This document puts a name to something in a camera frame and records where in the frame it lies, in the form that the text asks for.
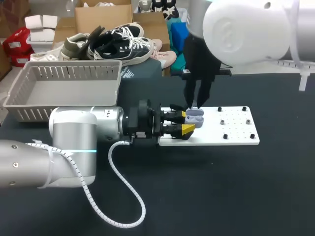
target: black mat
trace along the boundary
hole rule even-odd
[[[315,80],[299,92],[293,74],[218,77],[207,106],[250,106],[260,136],[252,147],[120,147],[114,162],[142,196],[147,215],[134,229],[114,228],[82,189],[0,190],[1,236],[311,236],[315,232]],[[184,103],[179,78],[126,80],[119,105],[138,99]],[[51,144],[45,124],[9,116],[1,139]],[[91,193],[113,220],[140,216],[135,197],[98,145]]]

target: pink sneaker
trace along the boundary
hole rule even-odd
[[[158,52],[153,51],[151,58],[158,60],[162,64],[162,69],[170,67],[176,61],[176,53],[173,51],[168,52]]]
[[[155,50],[157,50],[159,52],[163,46],[162,41],[159,39],[153,39],[152,42],[154,44]]]

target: sneaker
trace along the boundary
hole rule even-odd
[[[162,12],[165,0],[152,0],[152,10],[155,12]]]
[[[95,48],[95,60],[121,60],[123,66],[146,61],[153,53],[154,45],[147,38],[120,38]]]
[[[169,20],[171,18],[178,18],[179,17],[179,12],[175,6],[176,0],[164,0],[164,18],[166,20]]]
[[[110,3],[107,3],[107,2],[99,2],[98,4],[96,4],[95,6],[115,6],[114,4],[112,4],[111,2]],[[83,7],[89,7],[89,5],[85,2],[83,4]]]
[[[158,52],[161,50],[163,43],[159,39],[152,39],[154,50],[157,50]]]
[[[154,50],[150,57],[161,62],[162,69],[170,67],[177,59],[176,53],[173,51],[158,52],[157,50]]]
[[[95,48],[102,45],[106,45],[116,39],[125,37],[143,37],[144,30],[141,25],[136,23],[130,23],[127,25],[122,25],[113,30],[101,34],[96,40],[92,41],[89,45],[87,56],[89,59],[94,60]]]
[[[140,0],[138,13],[152,12],[152,0]]]
[[[89,33],[78,33],[64,41],[61,56],[64,60],[78,60],[78,52],[88,42]]]
[[[33,53],[31,54],[30,61],[59,61],[62,60],[61,49],[63,44],[53,50],[47,52]]]

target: black sneaker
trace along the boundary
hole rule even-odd
[[[155,12],[162,12],[165,0],[152,0],[152,10]]]
[[[101,34],[96,40],[92,41],[88,47],[87,56],[89,59],[94,60],[95,48],[124,37],[143,37],[143,34],[143,28],[136,23],[116,27],[113,30],[107,31],[105,34]]]
[[[146,61],[153,53],[153,42],[147,38],[121,38],[95,48],[96,60],[121,60],[123,66]]]
[[[166,20],[179,17],[179,12],[175,4],[176,4],[176,0],[164,0],[163,14]]]
[[[152,12],[152,0],[140,0],[138,13]]]

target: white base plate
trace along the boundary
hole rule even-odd
[[[160,146],[235,146],[235,145],[258,145],[260,140],[252,118],[251,110],[246,107],[222,107],[218,112],[218,107],[203,107],[204,123],[200,129],[195,129],[191,138],[187,141],[173,139],[170,135],[164,135],[159,140]],[[170,112],[169,108],[162,108],[165,112]]]

